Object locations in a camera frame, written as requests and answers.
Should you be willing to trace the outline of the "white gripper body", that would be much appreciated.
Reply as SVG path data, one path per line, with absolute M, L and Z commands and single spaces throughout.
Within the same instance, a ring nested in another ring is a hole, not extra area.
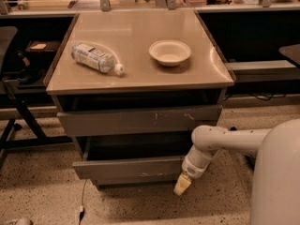
M 182 163 L 182 170 L 186 173 L 191 179 L 200 178 L 205 172 L 205 168 L 198 168 L 193 165 L 187 157 L 184 158 Z

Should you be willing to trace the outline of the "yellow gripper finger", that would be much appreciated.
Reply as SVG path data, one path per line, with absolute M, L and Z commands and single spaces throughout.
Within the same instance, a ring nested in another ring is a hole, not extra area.
M 181 196 L 189 188 L 191 183 L 192 179 L 189 177 L 189 175 L 185 172 L 182 172 L 177 179 L 173 192 L 176 195 Z

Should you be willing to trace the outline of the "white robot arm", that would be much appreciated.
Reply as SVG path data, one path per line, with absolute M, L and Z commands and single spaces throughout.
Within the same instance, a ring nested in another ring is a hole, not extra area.
M 256 157 L 249 225 L 300 225 L 300 120 L 269 129 L 199 126 L 174 193 L 182 194 L 223 150 Z

